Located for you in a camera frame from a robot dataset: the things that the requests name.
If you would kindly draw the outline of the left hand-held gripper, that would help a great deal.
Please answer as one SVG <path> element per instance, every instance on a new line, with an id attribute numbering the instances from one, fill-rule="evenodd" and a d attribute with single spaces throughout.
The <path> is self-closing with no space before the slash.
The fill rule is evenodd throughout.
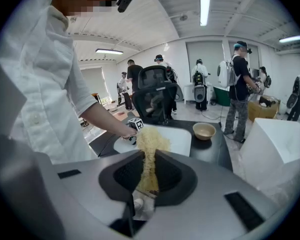
<path id="1" fill-rule="evenodd" d="M 138 132 L 144 127 L 144 123 L 143 123 L 142 119 L 135 117 L 135 118 L 130 119 L 126 125 L 129 128 L 134 129 L 136 131 L 136 133 L 133 135 L 127 136 L 127 137 L 123 137 L 123 140 L 130 143 L 131 145 L 135 145 L 137 142 Z"/>

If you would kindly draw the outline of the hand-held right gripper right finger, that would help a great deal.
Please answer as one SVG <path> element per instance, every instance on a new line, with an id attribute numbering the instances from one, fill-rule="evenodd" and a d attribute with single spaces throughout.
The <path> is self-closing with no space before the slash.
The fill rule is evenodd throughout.
<path id="1" fill-rule="evenodd" d="M 181 204 L 156 208 L 137 240 L 258 240 L 274 228 L 279 206 L 239 176 L 202 160 L 165 154 L 191 167 L 197 186 Z M 231 193 L 241 194 L 264 222 L 247 229 L 226 199 Z"/>

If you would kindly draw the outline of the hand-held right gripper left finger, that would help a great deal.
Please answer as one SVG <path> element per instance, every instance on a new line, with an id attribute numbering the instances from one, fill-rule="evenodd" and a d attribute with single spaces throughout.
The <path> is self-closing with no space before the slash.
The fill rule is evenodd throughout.
<path id="1" fill-rule="evenodd" d="M 133 194 L 143 153 L 129 151 L 90 161 L 54 165 L 54 190 L 65 240 L 145 240 L 134 222 Z"/>

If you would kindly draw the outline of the beige scrubbing sponge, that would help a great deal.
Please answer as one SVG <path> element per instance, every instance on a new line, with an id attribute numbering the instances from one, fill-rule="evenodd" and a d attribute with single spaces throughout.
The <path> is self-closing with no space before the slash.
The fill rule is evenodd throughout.
<path id="1" fill-rule="evenodd" d="M 157 150 L 170 151 L 171 142 L 163 137 L 154 126 L 146 126 L 137 134 L 136 145 L 144 153 L 143 171 L 136 189 L 144 194 L 157 196 L 160 191 L 155 172 L 155 154 Z"/>

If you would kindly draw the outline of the person's left forearm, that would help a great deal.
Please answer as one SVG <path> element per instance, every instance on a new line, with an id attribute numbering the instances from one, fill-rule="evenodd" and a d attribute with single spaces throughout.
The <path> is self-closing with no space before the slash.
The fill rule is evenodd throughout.
<path id="1" fill-rule="evenodd" d="M 134 128 L 115 118 L 98 102 L 86 109 L 80 117 L 92 125 L 120 137 L 127 138 L 137 134 Z"/>

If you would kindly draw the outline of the light wooden table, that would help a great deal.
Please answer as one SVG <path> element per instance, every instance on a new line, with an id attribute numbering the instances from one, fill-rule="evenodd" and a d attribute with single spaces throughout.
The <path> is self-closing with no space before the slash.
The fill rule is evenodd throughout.
<path id="1" fill-rule="evenodd" d="M 109 113 L 112 114 L 116 119 L 119 121 L 124 121 L 127 118 L 134 118 L 136 115 L 133 111 L 127 111 L 127 110 L 109 110 Z"/>

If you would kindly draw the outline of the white sink basin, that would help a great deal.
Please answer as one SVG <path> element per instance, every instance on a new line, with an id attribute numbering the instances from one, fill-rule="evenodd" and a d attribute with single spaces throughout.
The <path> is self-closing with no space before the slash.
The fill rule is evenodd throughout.
<path id="1" fill-rule="evenodd" d="M 144 124 L 145 128 L 153 127 L 166 139 L 170 141 L 170 152 L 190 156 L 192 134 L 185 129 L 167 127 L 160 125 Z M 133 150 L 137 150 L 137 145 L 132 145 L 123 138 L 117 139 L 113 144 L 113 149 L 118 153 L 125 153 Z"/>

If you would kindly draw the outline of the black office chair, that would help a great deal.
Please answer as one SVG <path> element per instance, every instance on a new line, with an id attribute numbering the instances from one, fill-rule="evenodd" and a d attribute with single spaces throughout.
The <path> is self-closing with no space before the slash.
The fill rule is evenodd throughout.
<path id="1" fill-rule="evenodd" d="M 172 120 L 178 88 L 178 84 L 169 79 L 164 66 L 143 68 L 138 75 L 138 90 L 132 95 L 132 103 L 139 117 L 149 124 L 167 124 Z"/>

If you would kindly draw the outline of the white small table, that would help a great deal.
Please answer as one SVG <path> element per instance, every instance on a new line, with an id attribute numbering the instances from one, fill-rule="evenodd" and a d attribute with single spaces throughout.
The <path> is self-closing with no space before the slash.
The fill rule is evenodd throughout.
<path id="1" fill-rule="evenodd" d="M 208 82 L 207 83 L 207 105 L 210 104 L 210 100 L 211 100 L 211 87 L 212 85 Z M 188 83 L 184 86 L 183 88 L 183 99 L 184 99 L 184 103 L 186 104 L 187 101 L 194 101 L 194 85 L 192 83 Z"/>

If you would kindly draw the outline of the grey domed backpack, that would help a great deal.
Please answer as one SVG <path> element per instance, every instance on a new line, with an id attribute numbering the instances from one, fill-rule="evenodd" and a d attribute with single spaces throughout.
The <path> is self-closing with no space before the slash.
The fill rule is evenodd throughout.
<path id="1" fill-rule="evenodd" d="M 193 87 L 194 100 L 197 103 L 201 103 L 206 98 L 206 86 L 205 85 L 195 85 Z"/>

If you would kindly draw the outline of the ceiling light bar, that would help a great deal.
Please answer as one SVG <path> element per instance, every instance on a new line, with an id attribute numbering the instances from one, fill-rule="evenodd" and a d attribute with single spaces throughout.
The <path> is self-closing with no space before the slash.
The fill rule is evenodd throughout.
<path id="1" fill-rule="evenodd" d="M 300 35 L 294 35 L 289 37 L 284 37 L 279 40 L 280 43 L 289 43 L 289 42 L 297 42 L 300 41 Z"/>
<path id="2" fill-rule="evenodd" d="M 113 55 L 122 55 L 124 52 L 119 50 L 113 50 L 113 49 L 102 49 L 98 48 L 95 50 L 98 54 L 113 54 Z"/>
<path id="3" fill-rule="evenodd" d="M 200 3 L 200 26 L 205 27 L 208 23 L 210 0 L 199 0 Z"/>

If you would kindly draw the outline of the white box appliance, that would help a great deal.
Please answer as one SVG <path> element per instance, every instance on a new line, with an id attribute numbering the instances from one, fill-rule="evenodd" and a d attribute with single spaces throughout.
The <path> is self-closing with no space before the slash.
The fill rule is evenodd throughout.
<path id="1" fill-rule="evenodd" d="M 246 181 L 259 191 L 300 173 L 300 123 L 256 118 L 240 149 Z"/>

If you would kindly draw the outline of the green tub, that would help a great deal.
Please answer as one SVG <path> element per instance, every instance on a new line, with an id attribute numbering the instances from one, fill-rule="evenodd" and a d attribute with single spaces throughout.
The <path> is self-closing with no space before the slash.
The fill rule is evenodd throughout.
<path id="1" fill-rule="evenodd" d="M 229 95 L 230 88 L 223 88 L 219 86 L 213 86 L 213 91 L 215 94 L 216 102 L 223 106 L 229 107 L 230 106 L 230 95 Z"/>

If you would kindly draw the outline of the cardboard box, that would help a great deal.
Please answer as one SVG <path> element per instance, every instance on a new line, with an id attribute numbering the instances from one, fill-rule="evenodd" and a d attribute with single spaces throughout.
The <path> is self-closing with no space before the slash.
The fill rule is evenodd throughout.
<path id="1" fill-rule="evenodd" d="M 263 119 L 274 119 L 278 113 L 281 101 L 271 97 L 271 96 L 263 96 L 267 99 L 275 100 L 276 104 L 271 107 L 262 107 L 259 104 L 259 100 L 249 101 L 248 102 L 248 119 L 252 122 L 255 121 L 256 118 Z"/>

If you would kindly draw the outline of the white domed backpack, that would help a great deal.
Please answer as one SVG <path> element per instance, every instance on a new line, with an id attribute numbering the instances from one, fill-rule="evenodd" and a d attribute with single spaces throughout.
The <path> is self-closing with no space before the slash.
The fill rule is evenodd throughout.
<path id="1" fill-rule="evenodd" d="M 227 88 L 236 83 L 236 74 L 232 60 L 221 61 L 217 68 L 218 83 L 221 87 Z"/>

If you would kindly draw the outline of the person's white shirt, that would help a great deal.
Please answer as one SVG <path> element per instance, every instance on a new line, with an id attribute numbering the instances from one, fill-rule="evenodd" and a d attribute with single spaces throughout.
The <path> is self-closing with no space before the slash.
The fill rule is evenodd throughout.
<path id="1" fill-rule="evenodd" d="M 96 158 L 78 117 L 96 100 L 79 68 L 68 19 L 52 0 L 24 0 L 0 37 L 0 66 L 26 97 L 11 137 L 53 164 Z"/>

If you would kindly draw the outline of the black cloth bundle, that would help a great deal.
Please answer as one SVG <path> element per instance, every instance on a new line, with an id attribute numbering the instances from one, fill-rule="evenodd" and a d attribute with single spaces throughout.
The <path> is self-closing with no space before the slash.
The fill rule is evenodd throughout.
<path id="1" fill-rule="evenodd" d="M 264 96 L 259 98 L 259 105 L 264 108 L 270 108 L 272 105 L 275 105 L 277 102 L 275 100 L 268 99 Z"/>

